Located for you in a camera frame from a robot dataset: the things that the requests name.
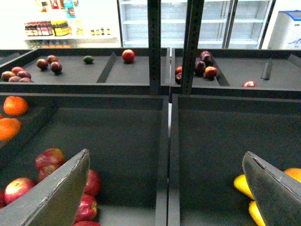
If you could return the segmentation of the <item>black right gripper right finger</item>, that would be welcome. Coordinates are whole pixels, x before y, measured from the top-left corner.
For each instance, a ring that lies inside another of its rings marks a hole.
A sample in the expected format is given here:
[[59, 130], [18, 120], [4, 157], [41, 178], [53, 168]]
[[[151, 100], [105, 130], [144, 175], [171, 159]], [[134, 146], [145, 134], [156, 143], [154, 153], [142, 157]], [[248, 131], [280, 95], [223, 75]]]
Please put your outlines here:
[[267, 226], [301, 224], [301, 184], [252, 152], [242, 160], [247, 184]]

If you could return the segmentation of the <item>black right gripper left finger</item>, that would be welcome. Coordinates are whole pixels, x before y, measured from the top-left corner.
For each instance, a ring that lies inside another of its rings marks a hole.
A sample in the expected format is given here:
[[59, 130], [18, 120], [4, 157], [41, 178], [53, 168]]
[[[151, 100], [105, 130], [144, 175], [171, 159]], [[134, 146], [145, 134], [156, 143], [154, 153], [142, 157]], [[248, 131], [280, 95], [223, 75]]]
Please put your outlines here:
[[87, 149], [68, 160], [25, 195], [0, 211], [2, 226], [71, 226], [85, 191]]

